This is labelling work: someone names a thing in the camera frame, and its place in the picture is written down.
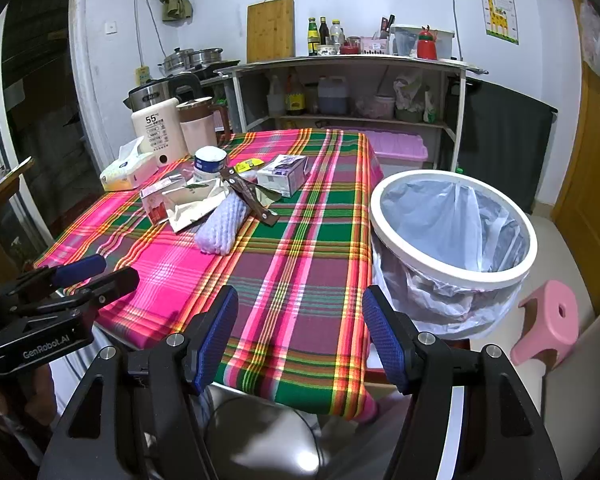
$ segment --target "white shelving unit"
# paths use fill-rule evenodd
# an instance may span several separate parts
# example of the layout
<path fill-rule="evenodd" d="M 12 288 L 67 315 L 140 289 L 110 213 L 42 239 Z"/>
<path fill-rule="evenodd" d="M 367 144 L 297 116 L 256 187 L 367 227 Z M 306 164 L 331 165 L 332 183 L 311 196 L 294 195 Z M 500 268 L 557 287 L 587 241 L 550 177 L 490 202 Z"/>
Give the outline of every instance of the white shelving unit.
<path fill-rule="evenodd" d="M 459 102 L 458 102 L 458 122 L 456 131 L 453 131 L 444 121 L 437 121 L 435 123 L 411 123 L 406 121 L 398 120 L 382 120 L 382 119 L 368 119 L 353 116 L 329 116 L 320 114 L 302 114 L 302 115 L 289 115 L 282 116 L 276 119 L 288 119 L 288 120 L 332 120 L 332 121 L 350 121 L 363 122 L 363 123 L 381 123 L 381 124 L 393 124 L 400 126 L 424 126 L 426 128 L 436 128 L 443 130 L 454 142 L 454 150 L 451 160 L 451 171 L 455 171 L 458 166 L 458 153 L 460 150 L 460 142 L 462 136 L 462 122 L 464 120 L 464 101 L 466 97 L 466 73 L 467 71 L 476 74 L 485 74 L 487 71 L 478 68 L 477 66 L 470 65 L 465 62 L 441 59 L 441 60 L 428 60 L 428 59 L 417 59 L 413 57 L 405 56 L 378 56 L 371 54 L 353 54 L 346 56 L 313 56 L 313 57 L 293 57 L 289 59 L 277 59 L 272 61 L 261 61 L 255 63 L 247 63 L 228 68 L 218 70 L 218 73 L 224 78 L 231 78 L 233 87 L 225 82 L 225 89 L 230 90 L 231 100 L 236 104 L 237 114 L 233 113 L 233 116 L 238 116 L 240 131 L 248 132 L 259 126 L 263 122 L 271 119 L 267 115 L 266 111 L 266 93 L 268 84 L 266 80 L 263 82 L 251 80 L 248 78 L 250 75 L 262 75 L 268 73 L 270 70 L 276 70 L 280 68 L 289 67 L 311 67 L 311 66 L 342 66 L 342 65 L 366 65 L 376 66 L 379 70 L 387 69 L 390 66 L 398 66 L 405 68 L 421 68 L 423 70 L 429 70 L 440 73 L 440 100 L 439 108 L 442 111 L 446 96 L 446 76 L 449 74 L 457 75 L 460 79 L 460 91 L 459 91 Z"/>

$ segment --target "light switch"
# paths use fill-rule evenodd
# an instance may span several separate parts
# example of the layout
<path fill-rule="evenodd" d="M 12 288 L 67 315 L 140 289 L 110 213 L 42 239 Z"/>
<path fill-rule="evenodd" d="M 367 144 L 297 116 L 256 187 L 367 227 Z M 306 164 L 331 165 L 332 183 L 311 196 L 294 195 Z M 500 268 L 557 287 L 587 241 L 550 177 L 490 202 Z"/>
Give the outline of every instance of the light switch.
<path fill-rule="evenodd" d="M 106 22 L 104 24 L 104 33 L 105 34 L 115 34 L 118 31 L 118 26 L 116 22 Z"/>

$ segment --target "stainless steel pot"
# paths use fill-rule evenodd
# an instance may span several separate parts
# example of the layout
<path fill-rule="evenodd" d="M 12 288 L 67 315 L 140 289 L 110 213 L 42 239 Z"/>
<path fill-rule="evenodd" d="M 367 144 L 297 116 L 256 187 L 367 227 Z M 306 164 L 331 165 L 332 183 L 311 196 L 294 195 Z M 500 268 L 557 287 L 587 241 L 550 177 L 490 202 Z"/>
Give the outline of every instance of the stainless steel pot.
<path fill-rule="evenodd" d="M 147 84 L 129 91 L 129 97 L 122 101 L 131 111 L 161 103 L 172 97 L 178 97 L 184 91 L 193 92 L 194 98 L 204 97 L 200 80 L 191 72 L 182 72 L 164 79 L 151 80 Z"/>
<path fill-rule="evenodd" d="M 184 50 L 175 48 L 173 54 L 164 58 L 163 66 L 165 73 L 167 75 L 173 75 L 192 68 L 194 66 L 191 59 L 193 53 L 194 50 L 192 48 L 186 48 Z"/>
<path fill-rule="evenodd" d="M 202 65 L 203 67 L 211 63 L 222 61 L 221 48 L 204 48 L 203 50 L 194 50 L 191 53 L 191 63 L 193 67 Z"/>

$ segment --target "white trash can rim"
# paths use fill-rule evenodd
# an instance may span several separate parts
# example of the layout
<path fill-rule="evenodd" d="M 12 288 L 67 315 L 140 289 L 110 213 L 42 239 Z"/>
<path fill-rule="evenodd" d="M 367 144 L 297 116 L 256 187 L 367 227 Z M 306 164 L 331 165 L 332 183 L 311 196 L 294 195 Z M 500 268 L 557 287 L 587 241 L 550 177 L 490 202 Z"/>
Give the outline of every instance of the white trash can rim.
<path fill-rule="evenodd" d="M 475 270 L 460 269 L 432 258 L 407 241 L 405 241 L 384 218 L 381 210 L 381 198 L 385 190 L 397 180 L 436 180 L 440 182 L 457 183 L 473 187 L 488 198 L 491 198 L 511 212 L 511 215 L 520 226 L 526 229 L 529 247 L 524 259 L 515 267 L 497 272 L 478 272 Z M 536 232 L 526 214 L 511 199 L 499 192 L 494 187 L 459 173 L 450 173 L 440 170 L 404 171 L 394 174 L 380 182 L 371 195 L 369 207 L 371 223 L 378 237 L 391 249 L 400 260 L 411 268 L 425 275 L 450 285 L 472 290 L 495 290 L 513 285 L 521 281 L 528 273 L 538 254 L 538 239 Z"/>

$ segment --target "red container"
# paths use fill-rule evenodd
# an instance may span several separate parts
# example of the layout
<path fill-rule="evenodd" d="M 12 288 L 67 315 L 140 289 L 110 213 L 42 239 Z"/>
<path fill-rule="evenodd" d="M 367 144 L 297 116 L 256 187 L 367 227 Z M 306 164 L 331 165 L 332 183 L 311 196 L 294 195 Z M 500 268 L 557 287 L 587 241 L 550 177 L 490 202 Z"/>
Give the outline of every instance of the red container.
<path fill-rule="evenodd" d="M 356 46 L 343 45 L 340 47 L 341 54 L 360 54 L 360 49 Z"/>
<path fill-rule="evenodd" d="M 438 59 L 438 54 L 436 53 L 436 37 L 429 30 L 429 25 L 427 28 L 422 27 L 418 35 L 418 57 L 420 59 Z"/>

